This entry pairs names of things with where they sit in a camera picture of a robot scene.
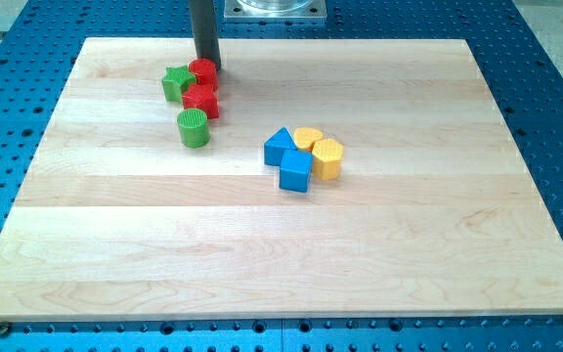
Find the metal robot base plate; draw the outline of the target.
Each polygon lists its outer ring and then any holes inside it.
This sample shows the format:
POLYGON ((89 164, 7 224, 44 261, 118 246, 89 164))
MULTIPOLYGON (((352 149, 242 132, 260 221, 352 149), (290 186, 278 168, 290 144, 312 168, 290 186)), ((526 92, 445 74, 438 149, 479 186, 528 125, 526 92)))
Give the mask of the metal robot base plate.
POLYGON ((324 21, 325 0, 226 0, 224 19, 228 22, 324 21))

